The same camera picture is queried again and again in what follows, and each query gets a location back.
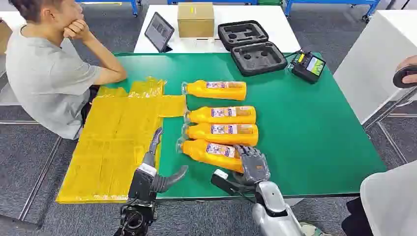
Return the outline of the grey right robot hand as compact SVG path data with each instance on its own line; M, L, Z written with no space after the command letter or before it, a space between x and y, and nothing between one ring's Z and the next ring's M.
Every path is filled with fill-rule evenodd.
M233 172L237 183L250 186L259 181L269 180L270 170L266 156L259 149L251 146L234 145L242 163L243 174Z

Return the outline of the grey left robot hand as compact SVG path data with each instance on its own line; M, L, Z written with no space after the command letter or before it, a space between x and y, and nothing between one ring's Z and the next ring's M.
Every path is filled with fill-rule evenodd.
M143 161L139 166L139 170L142 172L143 179L147 181L147 189L156 193L166 192L174 184L183 179L188 171L188 165L183 165L176 173L168 177L161 176L157 172L155 167L156 149L161 142L162 133L163 128L157 128L151 140L149 149L145 153Z

